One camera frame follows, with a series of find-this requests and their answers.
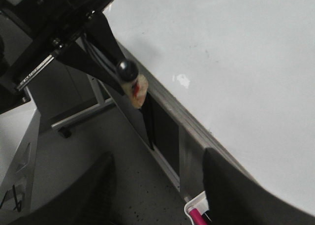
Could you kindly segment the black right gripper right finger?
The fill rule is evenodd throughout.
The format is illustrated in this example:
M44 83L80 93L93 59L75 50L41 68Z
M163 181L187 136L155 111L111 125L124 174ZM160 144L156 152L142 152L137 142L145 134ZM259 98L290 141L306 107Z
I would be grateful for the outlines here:
M311 216L276 198L215 149L203 155L203 184L215 225L313 225Z

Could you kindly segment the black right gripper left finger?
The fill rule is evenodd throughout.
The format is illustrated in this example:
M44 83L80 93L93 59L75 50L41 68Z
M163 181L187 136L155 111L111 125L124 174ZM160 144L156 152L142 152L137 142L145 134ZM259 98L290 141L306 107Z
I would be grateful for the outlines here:
M109 225L115 191L115 161L110 152L96 162L69 188L16 225Z

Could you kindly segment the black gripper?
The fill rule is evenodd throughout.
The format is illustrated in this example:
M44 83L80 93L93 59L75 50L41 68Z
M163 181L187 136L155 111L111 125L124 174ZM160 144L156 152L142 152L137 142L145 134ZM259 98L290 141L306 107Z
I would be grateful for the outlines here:
M80 70L122 94L113 72L97 64L77 43L83 37L111 65L124 59L103 10L113 0L0 0L3 14L32 42L13 64L0 57L0 111L28 100L25 87L51 61Z

